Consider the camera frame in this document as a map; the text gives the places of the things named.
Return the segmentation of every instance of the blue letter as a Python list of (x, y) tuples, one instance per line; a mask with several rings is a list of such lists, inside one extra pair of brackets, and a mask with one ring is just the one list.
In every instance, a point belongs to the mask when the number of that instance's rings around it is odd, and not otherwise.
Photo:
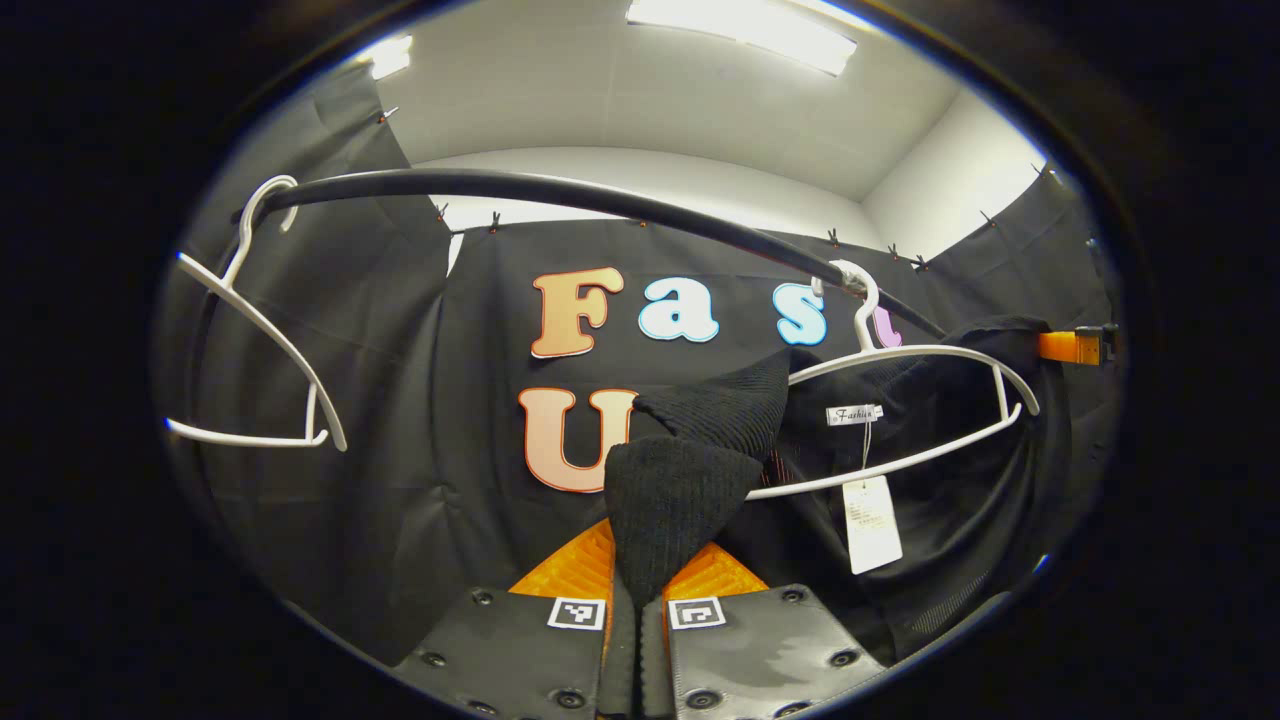
[(787, 345), (818, 345), (827, 337), (822, 299), (806, 284), (785, 283), (773, 291), (773, 306), (782, 314), (778, 334)]
[[(672, 292), (675, 300), (663, 300)], [(644, 296), (657, 300), (640, 311), (640, 329), (654, 340), (684, 336), (692, 342), (707, 342), (719, 332), (719, 323), (712, 319), (712, 293), (698, 281), (663, 278), (649, 283)]]

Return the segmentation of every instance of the black cloth backdrop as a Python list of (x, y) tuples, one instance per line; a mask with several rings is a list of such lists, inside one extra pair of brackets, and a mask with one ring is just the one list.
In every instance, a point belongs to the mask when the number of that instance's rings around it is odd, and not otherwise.
[[(379, 113), (362, 73), (326, 79), (283, 106), (275, 123), (244, 138), (193, 214), (180, 249), (221, 270), (236, 246), (230, 214), (271, 176), (305, 182), (406, 167), (389, 128), (375, 122)], [(973, 233), (923, 273), (887, 252), (774, 234), (858, 263), (947, 329), (1007, 313), (1039, 316), (1055, 329), (1111, 319), (1084, 246), (1087, 214), (1074, 193), (1044, 173), (993, 219), (998, 232)], [(604, 518), (603, 493), (559, 492), (530, 474), (520, 391), (575, 393), (564, 456), (590, 465), (599, 454), (591, 392), (643, 393), (701, 380), (781, 350), (772, 292), (783, 282), (809, 281), (707, 238), (625, 220), (468, 231), (445, 278), (449, 233), (425, 197), (305, 206), (284, 234), (278, 223), (274, 215), (257, 231), (237, 288), (312, 363), (351, 448), (257, 450), (172, 438), (173, 456), (188, 496), (255, 571), (388, 664), (426, 634), (458, 592), (509, 585)], [(602, 266), (616, 268), (625, 288), (608, 295), (605, 324), (588, 329), (595, 347), (572, 357), (532, 357), (541, 313), (534, 278)], [(195, 281), (174, 275), (159, 311), (159, 411), (210, 429), (300, 436), (301, 373), (247, 320), (209, 302)], [(667, 277), (692, 278), (710, 291), (719, 333), (709, 342), (641, 333), (644, 288)], [(856, 351), (850, 324), (859, 301), (835, 290), (824, 301), (827, 337), (808, 350), (822, 360)], [(933, 341), (902, 320), (893, 327), (906, 343)], [(1073, 493), (1087, 507), (1117, 410), (1117, 372), (1068, 366), (1066, 375)], [(662, 433), (640, 413), (630, 430), (632, 438)], [(753, 569), (781, 577), (769, 562), (792, 564), (812, 542), (781, 543), (791, 556), (759, 557)], [(852, 629), (890, 647), (856, 592), (824, 600)]]

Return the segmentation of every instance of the black garment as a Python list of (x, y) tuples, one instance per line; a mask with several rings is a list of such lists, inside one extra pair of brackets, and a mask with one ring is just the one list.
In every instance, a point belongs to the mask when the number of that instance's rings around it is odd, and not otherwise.
[[(992, 437), (888, 477), (902, 559), (852, 575), (840, 488), (751, 501), (718, 542), (769, 585), (805, 583), (878, 660), (897, 661), (938, 637), (993, 592), (1037, 565), (1083, 518), (1091, 488), (1070, 479), (1070, 413), (1057, 363), (1042, 361), (1041, 320), (1001, 316), (942, 343), (978, 350), (1021, 375), (1041, 404)], [(950, 356), (886, 360), (786, 384), (818, 359), (791, 348), (744, 370), (637, 397), (634, 406), (677, 439), (755, 451), (771, 409), (785, 405), (764, 473), (749, 487), (801, 482), (861, 468), (865, 425), (828, 427), (826, 409), (877, 404), (867, 466), (920, 452), (1000, 419), (986, 364)], [(1020, 396), (1006, 387), (1010, 402)], [(708, 455), (710, 462), (714, 456)], [(690, 454), (682, 462), (696, 462)], [(660, 482), (653, 454), (613, 455), (605, 487), (626, 473)], [(708, 477), (723, 466), (685, 468)], [(751, 473), (741, 465), (739, 473)]]

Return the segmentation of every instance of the clothing tag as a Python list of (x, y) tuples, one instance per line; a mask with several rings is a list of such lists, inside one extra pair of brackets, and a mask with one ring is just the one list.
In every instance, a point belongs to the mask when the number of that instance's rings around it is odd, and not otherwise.
[(893, 518), (893, 498), (884, 475), (845, 483), (849, 564), (859, 575), (902, 559), (902, 541)]
[(828, 425), (861, 425), (863, 423), (874, 423), (883, 416), (884, 407), (879, 405), (846, 405), (827, 409)]

